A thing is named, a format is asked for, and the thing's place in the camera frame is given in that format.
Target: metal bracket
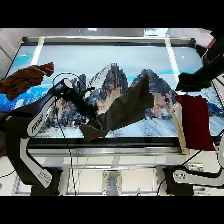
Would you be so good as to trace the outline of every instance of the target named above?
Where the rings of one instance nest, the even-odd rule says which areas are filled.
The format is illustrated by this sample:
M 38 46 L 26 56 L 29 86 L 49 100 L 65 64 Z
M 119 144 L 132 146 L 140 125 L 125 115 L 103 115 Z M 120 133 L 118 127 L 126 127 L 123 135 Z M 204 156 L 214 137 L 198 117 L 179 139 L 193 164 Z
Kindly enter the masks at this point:
M 119 196 L 122 193 L 122 178 L 120 170 L 103 171 L 102 193 L 104 196 Z

